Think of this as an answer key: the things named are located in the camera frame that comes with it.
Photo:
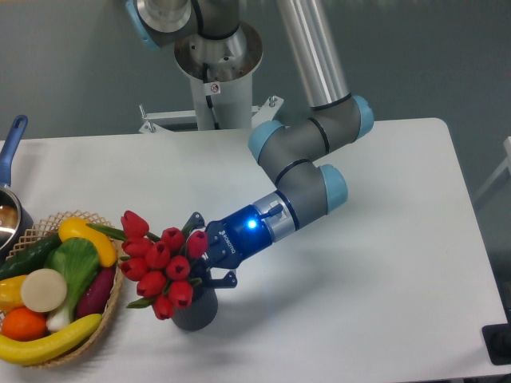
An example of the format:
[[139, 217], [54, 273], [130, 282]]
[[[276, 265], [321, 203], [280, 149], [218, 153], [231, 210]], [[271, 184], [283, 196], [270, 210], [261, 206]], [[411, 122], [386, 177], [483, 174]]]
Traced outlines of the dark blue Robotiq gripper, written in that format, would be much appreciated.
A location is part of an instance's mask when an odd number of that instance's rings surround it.
[[[198, 211], [193, 212], [186, 228], [188, 231], [205, 228], [204, 217]], [[273, 244], [270, 230], [253, 205], [211, 221], [205, 233], [208, 237], [207, 265], [229, 271], [222, 278], [213, 278], [212, 271], [208, 270], [202, 278], [203, 288], [236, 288], [238, 278], [231, 270]]]

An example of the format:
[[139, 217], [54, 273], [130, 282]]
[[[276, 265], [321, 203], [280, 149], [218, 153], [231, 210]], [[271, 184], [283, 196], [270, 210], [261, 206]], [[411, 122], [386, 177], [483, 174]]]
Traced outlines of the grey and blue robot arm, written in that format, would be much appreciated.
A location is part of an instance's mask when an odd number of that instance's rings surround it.
[[128, 1], [141, 40], [172, 45], [188, 77], [200, 130], [248, 128], [248, 147], [275, 190], [206, 225], [209, 244], [192, 268], [207, 288], [236, 285], [235, 269], [247, 258], [329, 214], [346, 202], [346, 181], [333, 166], [315, 161], [365, 136], [374, 115], [351, 94], [319, 1], [280, 1], [312, 114], [286, 127], [252, 111], [252, 74], [263, 47], [240, 19], [236, 1]]

